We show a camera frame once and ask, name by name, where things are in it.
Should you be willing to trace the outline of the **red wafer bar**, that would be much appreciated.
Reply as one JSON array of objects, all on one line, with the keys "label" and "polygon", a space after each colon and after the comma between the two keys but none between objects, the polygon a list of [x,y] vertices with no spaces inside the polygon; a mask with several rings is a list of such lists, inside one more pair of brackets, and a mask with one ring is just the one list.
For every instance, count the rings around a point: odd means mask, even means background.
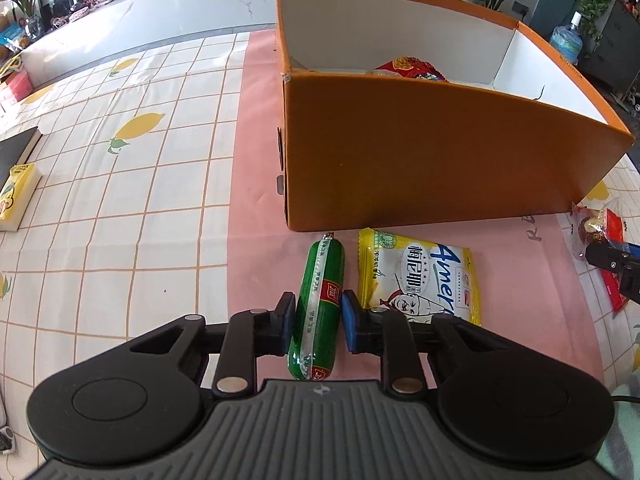
[{"label": "red wafer bar", "polygon": [[628,260],[628,244],[622,217],[611,208],[604,208],[602,236],[605,242],[606,263],[601,276],[614,313],[623,310],[629,301],[634,284]]}]

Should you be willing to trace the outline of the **red chip bag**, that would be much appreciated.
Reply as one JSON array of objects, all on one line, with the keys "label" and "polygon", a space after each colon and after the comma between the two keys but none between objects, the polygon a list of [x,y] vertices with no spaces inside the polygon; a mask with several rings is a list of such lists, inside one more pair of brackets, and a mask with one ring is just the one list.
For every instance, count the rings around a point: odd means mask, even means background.
[{"label": "red chip bag", "polygon": [[431,63],[422,61],[420,58],[414,58],[413,56],[394,58],[390,62],[386,62],[374,70],[371,70],[371,74],[430,81],[446,81],[445,76],[436,70]]}]

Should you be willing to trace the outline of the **lemon print tablecloth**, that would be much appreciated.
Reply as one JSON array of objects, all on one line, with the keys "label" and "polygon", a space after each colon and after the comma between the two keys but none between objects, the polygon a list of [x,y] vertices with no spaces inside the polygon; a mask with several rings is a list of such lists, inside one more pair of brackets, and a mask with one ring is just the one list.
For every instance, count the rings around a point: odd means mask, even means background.
[{"label": "lemon print tablecloth", "polygon": [[[298,292],[310,245],[277,192],[279,55],[273,30],[166,44],[94,66],[1,117],[37,126],[42,177],[1,233],[1,479],[42,463],[26,404],[68,366],[174,318],[224,322]],[[610,389],[639,367],[639,306],[614,314],[572,254],[570,218],[393,226],[469,247],[483,326],[580,367]]]}]

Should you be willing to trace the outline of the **pink storage box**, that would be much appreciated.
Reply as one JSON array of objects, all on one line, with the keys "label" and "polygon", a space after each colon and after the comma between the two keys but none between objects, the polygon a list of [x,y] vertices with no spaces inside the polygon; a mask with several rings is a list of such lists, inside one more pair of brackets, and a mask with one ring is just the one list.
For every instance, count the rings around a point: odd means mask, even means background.
[{"label": "pink storage box", "polygon": [[32,83],[26,70],[9,72],[1,77],[0,96],[2,102],[14,104],[27,98],[31,93]]}]

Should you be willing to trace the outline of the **green sausage stick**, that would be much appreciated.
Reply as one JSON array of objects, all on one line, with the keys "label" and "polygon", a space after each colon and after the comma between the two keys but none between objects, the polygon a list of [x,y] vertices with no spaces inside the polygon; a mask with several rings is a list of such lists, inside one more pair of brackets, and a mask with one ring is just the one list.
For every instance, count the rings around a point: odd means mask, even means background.
[{"label": "green sausage stick", "polygon": [[333,233],[324,234],[309,248],[300,284],[288,370],[298,380],[320,382],[334,367],[345,249]]}]

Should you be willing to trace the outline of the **yellow white America packet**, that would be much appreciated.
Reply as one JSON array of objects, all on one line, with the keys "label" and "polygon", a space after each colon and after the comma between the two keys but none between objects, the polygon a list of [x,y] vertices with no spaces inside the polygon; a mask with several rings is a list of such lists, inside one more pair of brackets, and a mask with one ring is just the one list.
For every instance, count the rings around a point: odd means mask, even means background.
[{"label": "yellow white America packet", "polygon": [[469,248],[367,228],[358,233],[358,268],[358,299],[367,309],[395,310],[415,323],[451,314],[480,324]]}]

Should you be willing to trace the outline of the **striped teal towel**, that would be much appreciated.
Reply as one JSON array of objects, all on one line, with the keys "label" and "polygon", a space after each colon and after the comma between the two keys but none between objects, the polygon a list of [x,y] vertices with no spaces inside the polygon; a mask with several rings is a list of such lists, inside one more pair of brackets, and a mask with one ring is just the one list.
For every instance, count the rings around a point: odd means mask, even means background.
[{"label": "striped teal towel", "polygon": [[615,417],[597,463],[616,479],[640,479],[639,376],[632,374],[613,394]]}]

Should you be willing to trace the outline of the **blue water jug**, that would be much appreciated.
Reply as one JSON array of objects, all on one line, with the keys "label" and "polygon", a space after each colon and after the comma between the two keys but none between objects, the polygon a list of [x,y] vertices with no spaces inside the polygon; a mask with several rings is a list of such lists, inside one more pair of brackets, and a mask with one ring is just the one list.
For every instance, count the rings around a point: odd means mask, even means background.
[{"label": "blue water jug", "polygon": [[565,61],[572,65],[578,63],[582,50],[582,37],[579,35],[581,20],[582,14],[576,11],[570,22],[566,25],[556,26],[549,38],[549,44],[562,55]]}]

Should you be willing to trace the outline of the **black book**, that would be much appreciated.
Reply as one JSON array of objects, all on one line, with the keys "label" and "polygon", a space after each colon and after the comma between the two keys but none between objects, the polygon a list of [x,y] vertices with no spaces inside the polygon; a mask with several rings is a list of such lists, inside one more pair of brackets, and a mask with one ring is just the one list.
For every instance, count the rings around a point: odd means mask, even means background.
[{"label": "black book", "polygon": [[6,192],[11,168],[23,165],[41,138],[38,127],[28,128],[0,142],[1,193]]}]

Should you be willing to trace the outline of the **orange cardboard box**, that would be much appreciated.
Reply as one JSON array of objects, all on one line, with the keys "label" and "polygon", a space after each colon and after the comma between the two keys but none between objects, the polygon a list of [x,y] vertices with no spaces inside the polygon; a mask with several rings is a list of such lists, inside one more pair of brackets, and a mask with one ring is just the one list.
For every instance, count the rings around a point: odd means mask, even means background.
[{"label": "orange cardboard box", "polygon": [[631,148],[614,110],[525,24],[433,0],[446,81],[311,70],[282,56],[285,218],[329,231],[557,214]]}]

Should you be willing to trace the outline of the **clear chocolate candy pack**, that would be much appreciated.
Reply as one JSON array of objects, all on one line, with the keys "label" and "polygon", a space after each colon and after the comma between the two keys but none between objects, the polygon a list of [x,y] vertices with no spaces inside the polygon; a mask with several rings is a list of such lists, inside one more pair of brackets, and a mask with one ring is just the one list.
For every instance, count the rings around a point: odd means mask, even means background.
[{"label": "clear chocolate candy pack", "polygon": [[586,249],[591,243],[623,243],[626,240],[626,226],[618,198],[597,208],[573,204],[570,224],[572,252],[578,260],[586,260]]}]

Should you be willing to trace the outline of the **white tv cabinet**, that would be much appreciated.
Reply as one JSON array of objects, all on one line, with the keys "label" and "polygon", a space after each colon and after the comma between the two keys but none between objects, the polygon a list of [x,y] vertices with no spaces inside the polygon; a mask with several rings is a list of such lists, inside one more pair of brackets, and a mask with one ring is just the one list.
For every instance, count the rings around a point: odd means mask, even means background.
[{"label": "white tv cabinet", "polygon": [[122,0],[65,25],[23,54],[35,86],[142,48],[279,25],[311,70],[368,70],[415,55],[434,62],[444,32],[433,0]]}]

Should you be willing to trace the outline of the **dark cabinet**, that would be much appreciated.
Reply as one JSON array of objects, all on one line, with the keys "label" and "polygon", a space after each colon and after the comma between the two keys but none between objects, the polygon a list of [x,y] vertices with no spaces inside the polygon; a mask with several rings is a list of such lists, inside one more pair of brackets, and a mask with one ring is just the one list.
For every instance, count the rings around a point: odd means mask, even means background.
[{"label": "dark cabinet", "polygon": [[639,89],[639,21],[620,0],[597,19],[596,36],[584,37],[578,67],[623,100]]}]

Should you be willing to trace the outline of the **pink placemat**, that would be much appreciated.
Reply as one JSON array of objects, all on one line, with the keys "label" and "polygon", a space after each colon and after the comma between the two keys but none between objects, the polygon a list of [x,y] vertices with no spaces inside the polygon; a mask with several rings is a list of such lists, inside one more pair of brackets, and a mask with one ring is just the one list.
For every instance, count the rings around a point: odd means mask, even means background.
[{"label": "pink placemat", "polygon": [[[277,38],[248,37],[236,122],[227,235],[231,312],[268,307],[303,281],[317,232],[288,228],[277,190],[282,110]],[[455,313],[602,378],[600,344],[567,230],[554,214],[338,231],[343,285],[375,311],[427,323]]]}]

